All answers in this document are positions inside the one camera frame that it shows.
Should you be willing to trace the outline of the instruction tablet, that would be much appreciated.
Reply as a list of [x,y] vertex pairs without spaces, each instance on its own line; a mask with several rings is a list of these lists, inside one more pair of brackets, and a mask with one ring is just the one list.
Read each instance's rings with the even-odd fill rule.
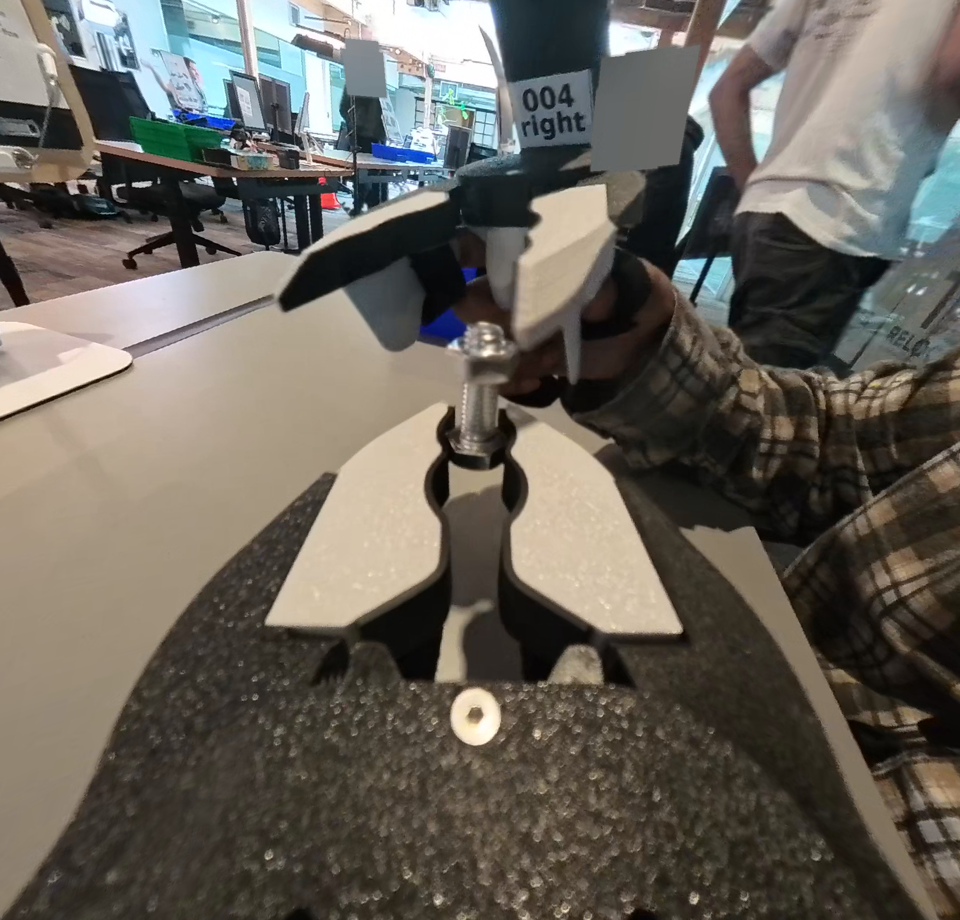
[[79,179],[94,153],[88,111],[42,0],[1,0],[3,183]]

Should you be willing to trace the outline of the silver hex bolt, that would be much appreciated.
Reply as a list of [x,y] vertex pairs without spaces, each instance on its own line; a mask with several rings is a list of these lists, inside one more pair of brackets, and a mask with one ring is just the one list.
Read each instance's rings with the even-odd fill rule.
[[[509,339],[501,326],[491,322],[467,325],[462,337]],[[499,425],[499,386],[467,384],[461,379],[461,394],[447,432],[451,460],[462,469],[487,471],[502,460],[505,433]]]

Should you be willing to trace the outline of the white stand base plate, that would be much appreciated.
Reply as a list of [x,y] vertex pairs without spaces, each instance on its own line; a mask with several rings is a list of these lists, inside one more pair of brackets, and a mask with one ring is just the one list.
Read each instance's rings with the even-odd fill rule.
[[1,418],[38,408],[132,367],[122,350],[21,322],[1,323]]

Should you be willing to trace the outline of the black backpack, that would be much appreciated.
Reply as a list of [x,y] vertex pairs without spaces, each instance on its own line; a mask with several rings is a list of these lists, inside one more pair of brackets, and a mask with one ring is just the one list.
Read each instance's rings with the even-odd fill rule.
[[266,250],[282,246],[283,229],[276,199],[243,201],[243,214],[246,236],[252,244]]

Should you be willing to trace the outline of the black office chair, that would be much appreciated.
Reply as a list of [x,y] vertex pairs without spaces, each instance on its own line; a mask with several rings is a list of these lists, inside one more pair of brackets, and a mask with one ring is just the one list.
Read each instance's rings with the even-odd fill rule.
[[[178,197],[173,200],[172,190]],[[240,256],[241,253],[204,235],[205,227],[201,222],[204,213],[216,214],[222,223],[226,223],[222,207],[225,197],[213,186],[194,181],[156,179],[149,185],[120,185],[116,187],[116,197],[123,205],[142,215],[150,215],[158,220],[160,215],[170,216],[172,203],[177,204],[177,217],[170,219],[171,229],[151,236],[145,243],[127,251],[122,259],[126,270],[138,269],[138,258],[154,254],[165,247],[174,247],[179,264],[182,267],[198,266],[200,248],[210,256],[225,254]]]

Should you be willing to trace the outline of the curved grey banner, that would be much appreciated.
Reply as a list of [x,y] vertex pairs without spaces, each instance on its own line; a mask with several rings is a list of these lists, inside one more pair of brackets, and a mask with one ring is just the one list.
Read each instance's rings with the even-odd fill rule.
[[479,32],[484,41],[496,81],[495,103],[498,154],[501,156],[516,154],[520,151],[520,147],[518,146],[516,137],[517,131],[514,121],[513,105],[498,43],[483,27],[479,28]]

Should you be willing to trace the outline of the wooden office desk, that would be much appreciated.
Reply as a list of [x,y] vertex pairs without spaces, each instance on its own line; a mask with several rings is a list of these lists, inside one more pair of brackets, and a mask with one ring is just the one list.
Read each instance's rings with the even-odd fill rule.
[[162,198],[160,212],[167,218],[170,228],[126,253],[123,266],[130,271],[138,269],[138,258],[153,254],[163,245],[174,246],[182,268],[198,266],[200,250],[212,256],[239,256],[239,252],[194,230],[194,216],[188,210],[182,189],[182,183],[190,177],[228,182],[226,197],[246,204],[291,199],[294,203],[296,248],[301,251],[324,234],[320,197],[336,194],[342,183],[353,176],[346,167],[322,162],[306,162],[297,169],[235,169],[164,157],[145,152],[135,143],[126,141],[95,139],[94,154],[100,159],[106,175],[123,173],[125,179],[131,181],[135,169],[143,168],[145,173],[154,174],[158,181]]

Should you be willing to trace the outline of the green plastic crate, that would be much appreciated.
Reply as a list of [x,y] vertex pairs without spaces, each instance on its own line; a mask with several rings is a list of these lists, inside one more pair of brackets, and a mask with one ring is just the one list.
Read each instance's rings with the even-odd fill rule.
[[225,136],[216,128],[136,116],[128,119],[128,125],[144,153],[197,164],[204,162],[205,150],[220,149]]

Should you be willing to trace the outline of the black metal cabinet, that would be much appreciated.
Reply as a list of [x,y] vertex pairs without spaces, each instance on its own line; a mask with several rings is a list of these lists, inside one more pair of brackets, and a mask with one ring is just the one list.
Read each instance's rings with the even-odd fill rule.
[[740,193],[725,166],[715,166],[686,233],[680,258],[706,260],[730,254]]

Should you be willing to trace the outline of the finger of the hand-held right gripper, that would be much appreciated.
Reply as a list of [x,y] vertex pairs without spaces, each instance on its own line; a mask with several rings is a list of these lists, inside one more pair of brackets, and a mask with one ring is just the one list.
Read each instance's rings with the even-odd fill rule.
[[536,196],[533,224],[513,275],[512,332],[532,351],[561,335],[565,374],[578,382],[581,319],[611,273],[618,231],[609,217],[607,187],[581,184]]
[[461,297],[460,220],[453,190],[405,193],[313,243],[275,301],[290,313],[342,292],[385,350],[404,351]]

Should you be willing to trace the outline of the black desktop monitor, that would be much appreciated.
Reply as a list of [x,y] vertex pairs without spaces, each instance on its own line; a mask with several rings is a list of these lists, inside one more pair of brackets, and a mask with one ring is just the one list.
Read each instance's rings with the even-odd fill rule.
[[226,84],[230,117],[247,131],[265,134],[268,131],[258,79],[250,74],[231,70]]
[[283,80],[261,74],[258,78],[264,122],[277,144],[293,142],[294,120],[291,86]]

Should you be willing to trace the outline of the blue plastic storage bin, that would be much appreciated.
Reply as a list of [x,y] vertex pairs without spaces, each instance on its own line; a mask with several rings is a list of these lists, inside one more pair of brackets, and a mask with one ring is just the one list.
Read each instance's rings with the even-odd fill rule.
[[467,324],[462,321],[452,309],[438,314],[429,323],[420,325],[418,340],[435,345],[447,345],[451,341],[462,337]]

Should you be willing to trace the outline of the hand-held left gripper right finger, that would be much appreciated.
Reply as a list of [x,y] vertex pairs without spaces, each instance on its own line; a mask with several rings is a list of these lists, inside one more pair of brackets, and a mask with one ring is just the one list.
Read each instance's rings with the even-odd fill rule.
[[613,475],[549,423],[505,413],[501,619],[510,635],[522,645],[682,637]]

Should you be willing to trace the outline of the person's right forearm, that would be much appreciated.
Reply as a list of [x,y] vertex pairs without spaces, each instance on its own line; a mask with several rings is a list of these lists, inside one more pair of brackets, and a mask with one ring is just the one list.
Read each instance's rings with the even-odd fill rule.
[[680,300],[624,373],[562,402],[640,468],[683,464],[785,540],[862,516],[911,541],[958,533],[958,384],[958,350],[847,378],[762,365]]

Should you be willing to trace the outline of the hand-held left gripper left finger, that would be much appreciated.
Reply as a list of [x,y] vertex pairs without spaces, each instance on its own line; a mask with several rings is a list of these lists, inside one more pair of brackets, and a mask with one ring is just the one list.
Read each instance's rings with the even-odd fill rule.
[[448,413],[434,403],[343,464],[265,626],[348,636],[441,570],[443,522],[427,480]]

